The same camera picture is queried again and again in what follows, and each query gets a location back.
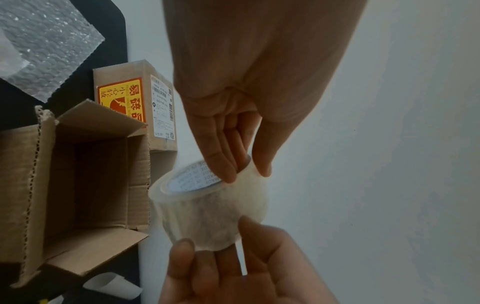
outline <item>orange warning label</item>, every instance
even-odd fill
[[[141,78],[101,86],[97,90],[101,105],[146,122]]]

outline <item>cardboard box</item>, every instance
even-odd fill
[[[145,124],[92,101],[56,121],[0,132],[0,262],[16,286],[44,263],[84,275],[146,234],[150,158]]]
[[[150,150],[176,151],[174,87],[146,60],[93,70],[95,101],[147,124]]]

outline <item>white wall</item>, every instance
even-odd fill
[[[114,2],[130,60],[172,79],[160,1]],[[478,16],[478,0],[370,0],[321,104],[274,162],[265,222],[342,303],[480,302]],[[175,99],[178,167],[200,153]],[[152,221],[144,304],[157,302],[171,246]]]

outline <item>barcode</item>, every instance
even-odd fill
[[[172,104],[169,104],[169,106],[170,106],[170,120],[174,121],[174,111],[173,111],[173,108],[172,108]]]

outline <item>hand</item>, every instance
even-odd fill
[[[225,182],[277,150],[319,101],[367,0],[163,0],[174,85],[200,151]]]
[[[242,217],[247,275],[235,245],[198,251],[189,240],[170,251],[159,304],[338,304],[312,265],[284,231]]]

